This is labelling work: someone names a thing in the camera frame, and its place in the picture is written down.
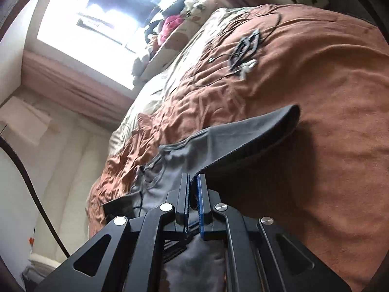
wrinkled orange duvet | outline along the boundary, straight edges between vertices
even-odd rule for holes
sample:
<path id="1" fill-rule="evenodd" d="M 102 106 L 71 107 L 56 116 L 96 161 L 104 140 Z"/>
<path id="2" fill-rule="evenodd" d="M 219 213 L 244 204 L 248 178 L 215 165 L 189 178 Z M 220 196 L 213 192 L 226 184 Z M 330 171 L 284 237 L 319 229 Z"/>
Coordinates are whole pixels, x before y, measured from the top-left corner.
<path id="1" fill-rule="evenodd" d="M 259 28 L 258 65 L 240 81 L 227 57 Z M 210 181 L 251 217 L 271 216 L 352 287 L 369 282 L 389 249 L 389 47 L 362 20 L 303 5 L 265 5 L 241 15 L 109 158 L 88 203 L 89 231 L 104 226 L 102 203 L 129 192 L 136 170 L 158 152 L 212 125 L 301 107 L 296 132 L 241 176 Z"/>

window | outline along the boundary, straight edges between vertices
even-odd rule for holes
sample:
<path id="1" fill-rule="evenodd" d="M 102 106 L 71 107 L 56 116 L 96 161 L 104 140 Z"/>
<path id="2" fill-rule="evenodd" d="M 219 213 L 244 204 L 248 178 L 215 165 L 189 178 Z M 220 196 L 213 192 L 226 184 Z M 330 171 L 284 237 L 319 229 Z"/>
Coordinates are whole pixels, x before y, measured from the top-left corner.
<path id="1" fill-rule="evenodd" d="M 136 7 L 132 8 L 131 0 L 126 5 L 126 0 L 78 0 L 77 25 L 96 32 L 122 45 L 130 52 L 145 47 L 145 24 L 161 17 L 159 10 L 169 6 L 174 0 L 142 0 L 147 3 L 141 21 L 134 18 Z"/>
<path id="2" fill-rule="evenodd" d="M 151 1 L 165 9 L 175 0 Z M 139 18 L 120 9 L 90 0 L 50 0 L 37 39 L 60 51 L 48 50 L 50 58 L 71 68 L 78 65 L 75 59 L 108 77 L 99 77 L 100 82 L 115 88 L 112 80 L 132 89 L 132 64 L 146 46 L 144 34 Z M 90 73 L 83 67 L 79 71 Z"/>

white wall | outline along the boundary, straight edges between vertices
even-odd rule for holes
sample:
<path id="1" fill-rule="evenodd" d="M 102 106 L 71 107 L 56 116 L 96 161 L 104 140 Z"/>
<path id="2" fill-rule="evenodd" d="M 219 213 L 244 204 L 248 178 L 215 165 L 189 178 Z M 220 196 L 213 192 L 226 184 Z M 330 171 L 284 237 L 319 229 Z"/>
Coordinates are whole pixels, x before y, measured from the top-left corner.
<path id="1" fill-rule="evenodd" d="M 30 0 L 0 41 L 0 104 L 20 85 L 23 49 L 38 0 Z"/>
<path id="2" fill-rule="evenodd" d="M 2 137 L 22 160 L 36 193 L 42 199 L 74 127 L 77 114 L 31 91 L 23 91 L 18 97 L 49 113 L 54 125 L 54 129 L 49 128 L 36 147 L 20 139 L 8 128 L 2 133 Z M 0 255 L 12 275 L 23 286 L 20 274 L 29 264 L 28 239 L 34 235 L 38 210 L 19 171 L 2 149 L 0 177 Z"/>
<path id="3" fill-rule="evenodd" d="M 135 99 L 134 55 L 115 42 L 76 26 L 77 0 L 39 0 L 28 29 L 25 49 L 83 73 Z"/>

